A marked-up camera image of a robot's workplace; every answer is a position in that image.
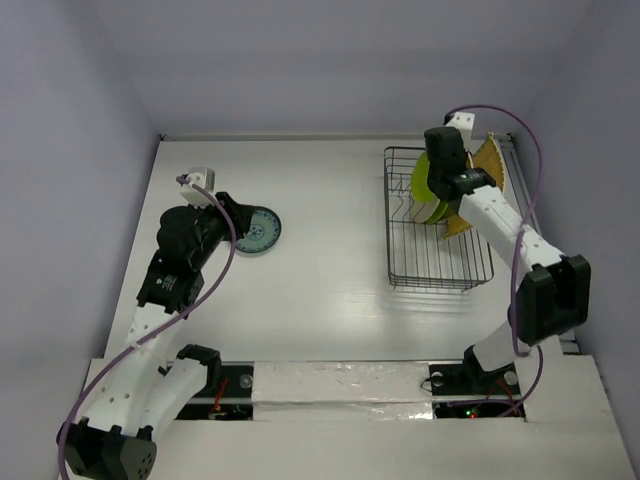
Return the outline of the square bamboo tray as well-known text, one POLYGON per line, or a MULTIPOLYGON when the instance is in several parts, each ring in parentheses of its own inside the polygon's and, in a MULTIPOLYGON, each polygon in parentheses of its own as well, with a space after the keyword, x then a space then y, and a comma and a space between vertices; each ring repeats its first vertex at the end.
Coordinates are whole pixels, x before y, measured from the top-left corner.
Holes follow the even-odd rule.
POLYGON ((471 159, 476 168, 484 169, 493 178, 501 192, 505 190, 504 159, 493 133, 487 134, 484 142, 471 159))

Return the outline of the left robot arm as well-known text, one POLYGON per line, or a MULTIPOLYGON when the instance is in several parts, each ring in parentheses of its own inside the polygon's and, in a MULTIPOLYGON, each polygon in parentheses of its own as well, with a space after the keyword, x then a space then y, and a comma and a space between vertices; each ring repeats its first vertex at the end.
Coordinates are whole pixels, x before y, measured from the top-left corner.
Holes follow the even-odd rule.
POLYGON ((221 383, 217 350, 197 344, 169 357, 178 328, 221 284, 202 269, 221 242, 236 245, 255 208, 190 185, 187 204, 160 217, 157 250, 136 297, 123 350, 84 388, 58 434, 63 479, 146 479, 158 442, 186 403, 221 383))

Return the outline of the green plate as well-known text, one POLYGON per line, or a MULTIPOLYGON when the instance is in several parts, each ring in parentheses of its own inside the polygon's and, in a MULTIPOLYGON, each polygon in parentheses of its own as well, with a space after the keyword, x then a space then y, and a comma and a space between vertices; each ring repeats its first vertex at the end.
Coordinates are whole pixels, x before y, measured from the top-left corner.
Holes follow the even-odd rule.
POLYGON ((418 157, 411 174, 411 194, 414 200, 429 203, 435 199, 435 195, 428 186, 430 162, 425 152, 418 157))
POLYGON ((425 220, 426 224, 435 224, 443 219, 446 219, 449 212, 449 206, 442 201, 439 201, 436 208, 431 215, 425 220))

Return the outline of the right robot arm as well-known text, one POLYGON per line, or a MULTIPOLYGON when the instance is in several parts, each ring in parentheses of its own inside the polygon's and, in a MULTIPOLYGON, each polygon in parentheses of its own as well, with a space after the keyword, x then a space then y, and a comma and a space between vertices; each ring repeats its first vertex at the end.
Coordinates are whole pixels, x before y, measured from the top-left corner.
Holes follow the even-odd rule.
POLYGON ((478 230, 511 268, 504 322, 466 349, 455 376, 468 390, 482 392, 542 341, 586 322, 591 266, 581 255, 564 254, 528 225, 485 169, 468 167, 459 129, 431 128, 424 139, 429 189, 478 230))

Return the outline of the blue patterned plate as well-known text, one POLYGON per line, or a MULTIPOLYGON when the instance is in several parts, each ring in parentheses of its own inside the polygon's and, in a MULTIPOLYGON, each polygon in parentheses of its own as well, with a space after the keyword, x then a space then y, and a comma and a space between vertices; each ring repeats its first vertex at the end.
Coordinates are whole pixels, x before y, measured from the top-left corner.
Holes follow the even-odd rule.
POLYGON ((236 251, 249 256, 264 254, 275 246, 282 230, 282 222, 273 210, 256 206, 248 232, 236 242, 236 251))

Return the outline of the cream white plate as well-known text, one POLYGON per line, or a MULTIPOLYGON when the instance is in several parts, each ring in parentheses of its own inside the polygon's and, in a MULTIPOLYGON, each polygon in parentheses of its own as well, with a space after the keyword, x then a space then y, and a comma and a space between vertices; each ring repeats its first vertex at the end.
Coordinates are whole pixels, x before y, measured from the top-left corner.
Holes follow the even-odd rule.
POLYGON ((418 224, 433 224, 437 222, 440 217, 440 201, 433 200, 430 202, 416 201, 410 210, 411 219, 414 223, 418 224))

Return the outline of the rounded bamboo tray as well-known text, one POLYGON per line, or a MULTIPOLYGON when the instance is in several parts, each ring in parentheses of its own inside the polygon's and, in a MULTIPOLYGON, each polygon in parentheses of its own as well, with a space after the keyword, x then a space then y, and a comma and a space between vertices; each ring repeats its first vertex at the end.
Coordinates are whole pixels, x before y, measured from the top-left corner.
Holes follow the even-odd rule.
POLYGON ((470 228, 471 225, 467 221, 463 220, 459 215, 451 210, 446 218, 444 237, 451 238, 453 236, 464 233, 470 228))

